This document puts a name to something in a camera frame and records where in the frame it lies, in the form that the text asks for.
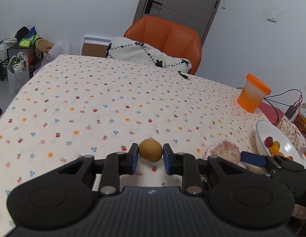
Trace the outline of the large orange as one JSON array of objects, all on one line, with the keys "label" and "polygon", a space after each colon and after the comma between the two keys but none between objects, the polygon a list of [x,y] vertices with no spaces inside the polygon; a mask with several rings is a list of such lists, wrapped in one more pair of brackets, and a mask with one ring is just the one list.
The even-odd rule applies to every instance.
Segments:
[{"label": "large orange", "polygon": [[288,159],[290,161],[293,161],[293,157],[292,156],[285,156],[282,152],[279,152],[278,155],[281,156],[281,157],[284,157],[284,158],[286,158],[286,159]]}]

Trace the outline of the peeled pomelo segment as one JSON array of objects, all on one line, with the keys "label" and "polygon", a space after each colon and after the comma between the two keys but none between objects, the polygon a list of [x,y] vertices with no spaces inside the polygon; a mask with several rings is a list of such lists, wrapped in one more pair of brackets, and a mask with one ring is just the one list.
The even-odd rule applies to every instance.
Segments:
[{"label": "peeled pomelo segment", "polygon": [[221,157],[231,163],[237,164],[240,162],[239,147],[228,140],[219,140],[211,144],[203,155],[203,159],[207,160],[209,156]]}]

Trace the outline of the brown longan fruit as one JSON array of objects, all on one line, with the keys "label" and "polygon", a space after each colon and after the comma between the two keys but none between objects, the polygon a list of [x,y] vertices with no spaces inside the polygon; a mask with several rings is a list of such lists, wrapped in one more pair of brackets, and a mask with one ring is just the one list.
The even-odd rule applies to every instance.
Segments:
[{"label": "brown longan fruit", "polygon": [[139,144],[138,153],[143,159],[156,163],[163,155],[163,148],[158,141],[149,138]]}]

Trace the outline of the orange tangerine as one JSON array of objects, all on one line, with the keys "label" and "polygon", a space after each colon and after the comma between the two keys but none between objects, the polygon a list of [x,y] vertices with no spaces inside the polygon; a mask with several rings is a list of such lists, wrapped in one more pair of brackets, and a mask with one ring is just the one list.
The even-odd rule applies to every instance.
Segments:
[{"label": "orange tangerine", "polygon": [[273,157],[274,155],[278,155],[279,154],[279,147],[276,144],[273,144],[269,148],[269,152],[270,152],[271,157]]}]

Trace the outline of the small yellow kumquat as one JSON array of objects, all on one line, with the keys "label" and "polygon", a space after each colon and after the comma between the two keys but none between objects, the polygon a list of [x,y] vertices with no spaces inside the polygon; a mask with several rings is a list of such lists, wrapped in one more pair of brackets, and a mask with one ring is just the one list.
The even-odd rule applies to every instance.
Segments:
[{"label": "small yellow kumquat", "polygon": [[278,147],[280,147],[280,143],[278,141],[273,141],[273,145],[277,145]]}]

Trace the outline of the floral tissue box cover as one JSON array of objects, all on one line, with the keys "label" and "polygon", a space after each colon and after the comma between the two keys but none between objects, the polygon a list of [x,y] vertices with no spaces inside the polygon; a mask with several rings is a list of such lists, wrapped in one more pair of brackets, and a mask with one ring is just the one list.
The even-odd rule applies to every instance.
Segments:
[{"label": "floral tissue box cover", "polygon": [[302,157],[306,152],[306,139],[297,126],[284,116],[278,123],[277,128],[291,141],[299,156]]}]

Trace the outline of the orange plastic basket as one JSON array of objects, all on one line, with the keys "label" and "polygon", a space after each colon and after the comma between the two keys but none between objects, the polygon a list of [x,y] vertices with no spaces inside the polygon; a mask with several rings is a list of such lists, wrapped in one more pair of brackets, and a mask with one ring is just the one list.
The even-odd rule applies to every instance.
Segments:
[{"label": "orange plastic basket", "polygon": [[298,115],[294,121],[295,126],[306,140],[306,121],[301,115]]}]

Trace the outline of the black power adapter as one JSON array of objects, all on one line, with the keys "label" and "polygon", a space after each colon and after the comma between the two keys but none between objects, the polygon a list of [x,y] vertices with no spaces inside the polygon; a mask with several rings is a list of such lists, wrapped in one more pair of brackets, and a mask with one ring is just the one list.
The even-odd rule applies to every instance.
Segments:
[{"label": "black power adapter", "polygon": [[290,121],[294,122],[299,115],[298,108],[296,106],[290,105],[285,112],[285,117]]}]

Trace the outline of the orange lidded plastic cup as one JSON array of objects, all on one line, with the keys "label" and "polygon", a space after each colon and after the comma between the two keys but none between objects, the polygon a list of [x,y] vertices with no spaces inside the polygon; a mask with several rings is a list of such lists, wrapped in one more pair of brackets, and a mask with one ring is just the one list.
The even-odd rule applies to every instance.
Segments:
[{"label": "orange lidded plastic cup", "polygon": [[246,83],[237,98],[237,103],[247,112],[253,113],[262,100],[270,95],[271,88],[256,76],[248,73]]}]

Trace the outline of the white black fuzzy blanket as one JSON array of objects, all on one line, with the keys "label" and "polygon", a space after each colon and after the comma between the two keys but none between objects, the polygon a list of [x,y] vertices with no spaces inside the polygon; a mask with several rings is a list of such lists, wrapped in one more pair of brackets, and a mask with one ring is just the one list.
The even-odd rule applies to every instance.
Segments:
[{"label": "white black fuzzy blanket", "polygon": [[171,57],[149,44],[123,36],[113,38],[106,50],[106,58],[140,63],[188,73],[192,64],[184,58]]}]

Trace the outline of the white plastic bag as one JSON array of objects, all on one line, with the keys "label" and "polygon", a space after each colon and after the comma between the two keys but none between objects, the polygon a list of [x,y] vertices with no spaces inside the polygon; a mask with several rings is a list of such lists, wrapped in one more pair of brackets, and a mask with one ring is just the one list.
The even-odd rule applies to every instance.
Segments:
[{"label": "white plastic bag", "polygon": [[65,38],[58,41],[48,53],[53,59],[59,55],[76,55],[74,46]]}]

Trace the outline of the green yellow clutter pile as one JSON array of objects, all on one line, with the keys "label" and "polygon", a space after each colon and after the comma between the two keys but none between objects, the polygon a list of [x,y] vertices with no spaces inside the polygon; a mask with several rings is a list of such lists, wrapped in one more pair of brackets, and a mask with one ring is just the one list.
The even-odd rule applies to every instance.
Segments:
[{"label": "green yellow clutter pile", "polygon": [[24,26],[16,32],[15,38],[19,47],[29,48],[35,44],[40,35],[37,33],[35,26],[30,29]]}]

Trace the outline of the black metal rack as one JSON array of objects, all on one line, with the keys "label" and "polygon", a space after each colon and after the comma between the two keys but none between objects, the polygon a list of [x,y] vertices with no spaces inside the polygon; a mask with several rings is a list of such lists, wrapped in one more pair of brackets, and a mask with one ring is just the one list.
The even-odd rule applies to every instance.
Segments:
[{"label": "black metal rack", "polygon": [[9,38],[0,42],[0,82],[8,80],[8,64],[11,63],[11,71],[14,73],[16,64],[26,60],[29,64],[29,75],[33,77],[35,70],[38,68],[44,57],[44,53],[36,48],[38,36],[32,38]]}]

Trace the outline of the grey door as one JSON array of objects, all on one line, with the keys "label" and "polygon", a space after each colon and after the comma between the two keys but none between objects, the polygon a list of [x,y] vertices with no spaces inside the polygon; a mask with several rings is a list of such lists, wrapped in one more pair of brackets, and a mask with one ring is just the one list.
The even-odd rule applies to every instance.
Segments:
[{"label": "grey door", "polygon": [[[133,22],[144,15],[147,0],[139,0]],[[164,0],[159,18],[189,27],[197,32],[201,44],[210,30],[220,0]]]}]

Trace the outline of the white wall switch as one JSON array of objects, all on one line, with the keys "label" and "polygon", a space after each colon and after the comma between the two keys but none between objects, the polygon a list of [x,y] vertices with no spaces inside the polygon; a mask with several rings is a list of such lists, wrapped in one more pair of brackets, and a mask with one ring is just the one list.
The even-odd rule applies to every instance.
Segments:
[{"label": "white wall switch", "polygon": [[276,23],[277,19],[278,19],[278,15],[279,15],[278,12],[270,11],[268,16],[267,16],[267,21],[272,22],[272,23]]}]

